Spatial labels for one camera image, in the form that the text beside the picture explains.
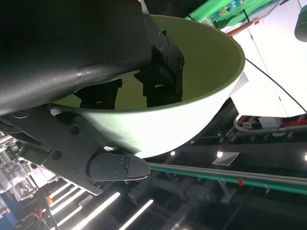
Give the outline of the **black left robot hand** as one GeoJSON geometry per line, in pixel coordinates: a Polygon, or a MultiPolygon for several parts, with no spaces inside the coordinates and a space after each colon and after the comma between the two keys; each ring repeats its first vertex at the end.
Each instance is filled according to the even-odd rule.
{"type": "Polygon", "coordinates": [[[122,78],[143,84],[148,107],[180,102],[184,56],[136,0],[3,0],[0,3],[0,129],[22,157],[84,188],[150,175],[76,112],[52,115],[76,94],[86,109],[114,109],[122,78]]]}

